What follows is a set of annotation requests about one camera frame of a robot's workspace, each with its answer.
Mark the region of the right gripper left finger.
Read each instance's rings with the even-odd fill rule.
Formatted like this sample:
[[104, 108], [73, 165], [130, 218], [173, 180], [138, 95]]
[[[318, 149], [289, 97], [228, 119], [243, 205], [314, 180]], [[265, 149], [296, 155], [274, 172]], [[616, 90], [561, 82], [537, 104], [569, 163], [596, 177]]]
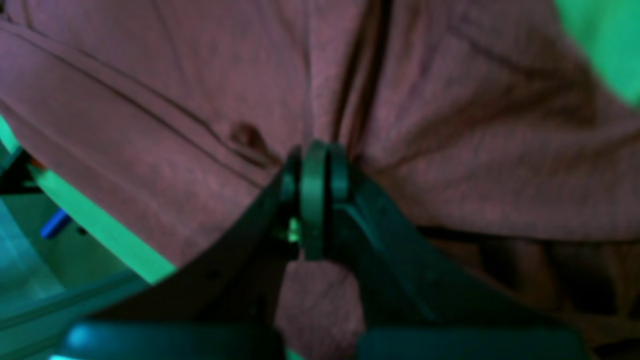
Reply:
[[285, 360], [274, 327], [287, 266], [323, 257], [329, 148], [295, 149], [206, 252], [75, 325], [78, 360]]

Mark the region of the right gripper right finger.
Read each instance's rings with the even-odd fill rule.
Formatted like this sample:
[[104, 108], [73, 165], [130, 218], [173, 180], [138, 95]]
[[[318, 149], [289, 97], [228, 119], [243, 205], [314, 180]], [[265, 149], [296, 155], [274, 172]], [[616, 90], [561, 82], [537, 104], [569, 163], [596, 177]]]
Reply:
[[359, 360], [587, 360], [571, 326], [503, 294], [422, 237], [345, 152], [330, 145], [325, 256], [358, 281]]

